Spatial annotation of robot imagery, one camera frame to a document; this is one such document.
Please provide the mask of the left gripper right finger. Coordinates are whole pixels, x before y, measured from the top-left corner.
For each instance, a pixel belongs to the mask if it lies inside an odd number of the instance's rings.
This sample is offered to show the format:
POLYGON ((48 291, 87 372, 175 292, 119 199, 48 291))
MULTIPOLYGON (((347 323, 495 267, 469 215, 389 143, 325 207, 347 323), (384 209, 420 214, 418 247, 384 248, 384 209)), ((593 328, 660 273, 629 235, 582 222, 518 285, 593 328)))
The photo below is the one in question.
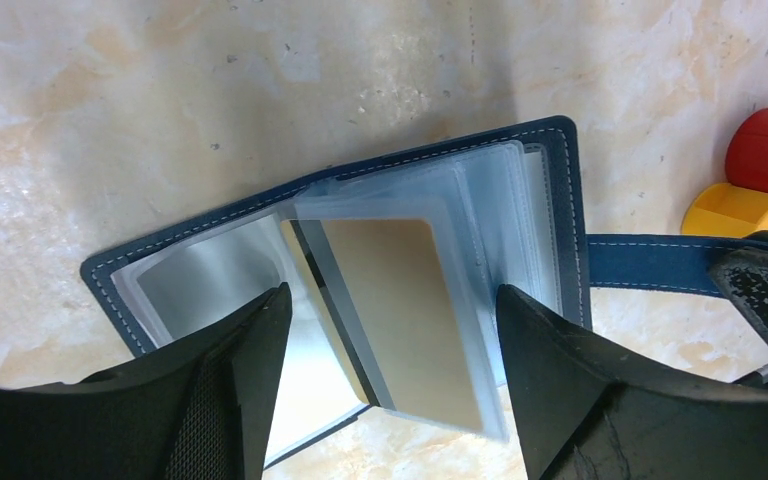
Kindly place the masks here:
POLYGON ((768 479, 768 389, 677 370, 511 285, 496 317, 531 479, 768 479))

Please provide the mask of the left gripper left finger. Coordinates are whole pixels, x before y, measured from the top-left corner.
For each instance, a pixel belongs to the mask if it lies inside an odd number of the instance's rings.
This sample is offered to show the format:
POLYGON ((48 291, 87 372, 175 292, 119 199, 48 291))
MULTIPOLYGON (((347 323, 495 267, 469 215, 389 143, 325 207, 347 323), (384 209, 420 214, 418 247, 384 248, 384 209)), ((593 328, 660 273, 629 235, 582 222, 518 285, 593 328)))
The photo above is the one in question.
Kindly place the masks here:
POLYGON ((74 384, 0 389, 0 479, 258 479, 292 319, 287 284, 74 384))

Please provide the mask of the navy blue card holder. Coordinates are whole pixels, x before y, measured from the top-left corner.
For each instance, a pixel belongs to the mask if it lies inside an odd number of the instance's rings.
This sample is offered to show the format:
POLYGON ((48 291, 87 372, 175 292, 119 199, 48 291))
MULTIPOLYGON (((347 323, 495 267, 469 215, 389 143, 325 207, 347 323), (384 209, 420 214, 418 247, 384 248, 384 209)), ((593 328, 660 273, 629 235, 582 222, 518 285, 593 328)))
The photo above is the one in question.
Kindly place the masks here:
POLYGON ((520 123, 306 175, 88 258, 136 356, 287 283, 293 319, 266 461, 370 408, 509 436, 496 292, 592 325, 594 286, 713 296, 736 239, 585 230, 574 122, 520 123))

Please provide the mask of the gold credit card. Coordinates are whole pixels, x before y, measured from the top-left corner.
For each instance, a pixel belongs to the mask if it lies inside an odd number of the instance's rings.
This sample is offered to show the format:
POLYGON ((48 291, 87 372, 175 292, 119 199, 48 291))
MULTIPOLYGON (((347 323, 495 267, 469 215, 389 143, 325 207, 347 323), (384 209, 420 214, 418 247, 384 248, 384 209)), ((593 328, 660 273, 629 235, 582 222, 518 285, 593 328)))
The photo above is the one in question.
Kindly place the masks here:
POLYGON ((410 218, 297 221, 379 407, 484 431, 431 226, 410 218))
POLYGON ((364 404, 380 406, 379 398, 356 351, 348 343, 349 338, 342 319, 334 312, 333 300, 301 225, 297 220, 281 220, 279 228, 305 285, 306 296, 317 311, 328 344, 354 395, 364 404))

